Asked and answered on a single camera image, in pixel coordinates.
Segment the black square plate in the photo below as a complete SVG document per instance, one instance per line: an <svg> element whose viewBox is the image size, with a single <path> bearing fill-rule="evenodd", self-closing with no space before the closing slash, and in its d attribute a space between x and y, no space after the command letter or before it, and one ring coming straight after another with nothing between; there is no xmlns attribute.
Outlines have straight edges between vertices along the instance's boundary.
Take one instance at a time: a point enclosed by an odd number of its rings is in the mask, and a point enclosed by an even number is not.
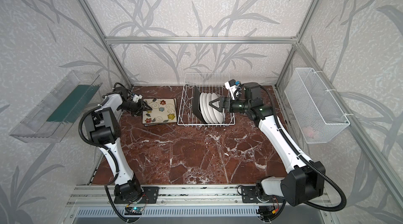
<svg viewBox="0 0 403 224"><path fill-rule="evenodd" d="M200 89L197 86L194 86L192 98L192 113L197 119L201 121L202 124L207 124L200 110L200 95Z"/></svg>
<svg viewBox="0 0 403 224"><path fill-rule="evenodd" d="M175 98L150 98L144 99L152 110L144 111L143 124L176 123L176 99Z"/></svg>

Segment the square floral plate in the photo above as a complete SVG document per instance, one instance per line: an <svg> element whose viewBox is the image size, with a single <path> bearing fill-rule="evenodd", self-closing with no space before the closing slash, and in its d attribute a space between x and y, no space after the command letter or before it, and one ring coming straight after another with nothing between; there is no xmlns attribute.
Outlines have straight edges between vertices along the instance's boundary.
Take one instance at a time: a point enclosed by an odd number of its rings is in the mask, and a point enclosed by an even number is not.
<svg viewBox="0 0 403 224"><path fill-rule="evenodd" d="M177 122L149 123L149 124L143 124L143 125L144 125L144 127L146 127L146 126L171 125L171 124L177 124Z"/></svg>

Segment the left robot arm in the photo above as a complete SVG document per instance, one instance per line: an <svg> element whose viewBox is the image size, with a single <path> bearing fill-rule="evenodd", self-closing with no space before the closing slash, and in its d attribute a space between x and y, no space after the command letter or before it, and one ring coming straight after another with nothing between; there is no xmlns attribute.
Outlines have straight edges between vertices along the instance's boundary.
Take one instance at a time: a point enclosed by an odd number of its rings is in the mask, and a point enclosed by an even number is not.
<svg viewBox="0 0 403 224"><path fill-rule="evenodd" d="M98 147L105 155L113 173L115 197L122 201L138 201L143 190L121 148L121 129L115 113L122 110L136 117L148 110L148 105L141 95L134 95L119 82L103 98L102 103L84 113L80 119L79 136L85 143Z"/></svg>

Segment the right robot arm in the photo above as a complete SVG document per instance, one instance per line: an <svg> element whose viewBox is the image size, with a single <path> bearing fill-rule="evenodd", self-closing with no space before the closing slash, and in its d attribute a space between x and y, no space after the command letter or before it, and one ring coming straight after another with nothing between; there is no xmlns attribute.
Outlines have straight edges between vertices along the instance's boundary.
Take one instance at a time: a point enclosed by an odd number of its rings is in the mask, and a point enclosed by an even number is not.
<svg viewBox="0 0 403 224"><path fill-rule="evenodd" d="M277 151L287 172L286 177L269 177L257 182L261 199L278 196L291 206L308 204L323 195L325 168L313 162L295 143L277 116L275 103L263 102L262 92L267 89L256 82L241 84L230 80L225 84L230 97L213 96L208 108L214 112L243 113L265 134Z"/></svg>

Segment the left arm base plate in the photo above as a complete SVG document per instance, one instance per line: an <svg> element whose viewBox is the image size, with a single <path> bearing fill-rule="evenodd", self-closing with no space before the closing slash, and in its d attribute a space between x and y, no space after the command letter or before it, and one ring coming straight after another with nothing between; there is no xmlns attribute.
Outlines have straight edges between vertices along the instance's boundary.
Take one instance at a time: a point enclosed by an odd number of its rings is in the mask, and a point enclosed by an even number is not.
<svg viewBox="0 0 403 224"><path fill-rule="evenodd" d="M142 197L134 200L122 200L119 197L115 197L113 200L115 204L156 204L158 198L159 187L158 186L142 186Z"/></svg>

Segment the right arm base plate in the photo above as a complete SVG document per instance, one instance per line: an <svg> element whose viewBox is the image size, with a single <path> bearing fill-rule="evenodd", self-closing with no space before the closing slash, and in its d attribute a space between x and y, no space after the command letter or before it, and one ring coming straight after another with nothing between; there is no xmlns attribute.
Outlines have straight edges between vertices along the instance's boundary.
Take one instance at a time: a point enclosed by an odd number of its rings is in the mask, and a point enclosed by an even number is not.
<svg viewBox="0 0 403 224"><path fill-rule="evenodd" d="M279 196L267 195L260 185L237 187L238 194L242 197L243 203L283 203L284 199Z"/></svg>

